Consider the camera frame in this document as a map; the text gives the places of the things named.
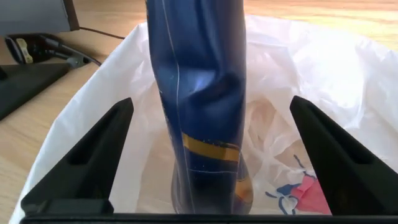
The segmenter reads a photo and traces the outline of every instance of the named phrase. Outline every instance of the black plastic stand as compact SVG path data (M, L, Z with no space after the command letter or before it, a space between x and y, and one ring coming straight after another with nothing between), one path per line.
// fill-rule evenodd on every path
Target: black plastic stand
M0 66L0 120L22 106L70 69L68 63Z
M398 223L398 175L311 102L295 96L290 110L333 216L114 214L108 198L133 113L128 98L24 197L21 223Z

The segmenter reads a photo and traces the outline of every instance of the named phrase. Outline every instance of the black cable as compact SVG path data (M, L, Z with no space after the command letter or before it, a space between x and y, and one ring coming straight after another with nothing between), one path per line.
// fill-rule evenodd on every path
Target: black cable
M71 48L71 47L69 47L69 46L66 46L66 45L63 45L63 44L60 44L60 47L62 47L62 48L64 48L64 49L67 49L67 50L69 50L69 51L71 51L71 52L73 52L73 53L76 53L76 54L78 54L78 55L81 55L81 56L83 56L84 58L87 58L89 61L91 61L91 62L97 64L98 66L101 66L101 62L97 61L97 59L95 59L95 58L93 58L93 57L90 57L90 56L88 56L87 54L84 54L83 52L81 52L81 51L79 51L79 50L73 49L73 48Z
M114 38L117 38L117 39L124 40L124 37L121 37L121 36L118 36L118 35L114 35L114 34L109 34L107 32L102 32L102 31L99 31L99 30L94 30L94 29L86 28L86 27L80 27L80 29L81 30L91 31L91 32L96 32L97 34L107 35L108 37L114 37Z

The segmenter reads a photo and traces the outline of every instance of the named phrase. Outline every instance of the white plastic sheet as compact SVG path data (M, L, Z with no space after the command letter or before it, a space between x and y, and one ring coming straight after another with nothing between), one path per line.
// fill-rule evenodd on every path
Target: white plastic sheet
M247 102L243 154L254 186L251 213L282 213L276 188L314 174L290 115L294 95L321 108L375 155L398 170L398 56L365 37L304 22L247 16ZM117 101L135 112L116 174L115 212L172 213L174 155L150 65L147 25L138 25L54 121L23 196ZM295 207L291 198L282 201Z

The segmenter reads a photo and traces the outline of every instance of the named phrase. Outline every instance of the monitor stand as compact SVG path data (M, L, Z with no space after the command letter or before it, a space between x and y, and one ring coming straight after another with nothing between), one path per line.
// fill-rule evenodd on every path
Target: monitor stand
M0 120L64 76L69 63L0 65Z

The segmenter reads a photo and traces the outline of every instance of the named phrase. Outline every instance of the wooden surface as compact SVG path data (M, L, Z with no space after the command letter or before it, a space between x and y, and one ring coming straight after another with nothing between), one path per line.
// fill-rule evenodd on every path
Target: wooden surface
M123 36L146 18L144 0L75 0L75 8L80 26ZM245 0L245 11L348 30L398 50L396 0ZM100 60L120 43L83 30L59 36ZM5 63L12 60L1 42L0 64ZM0 121L0 223L6 223L14 210L52 122L95 70L90 64L70 72Z

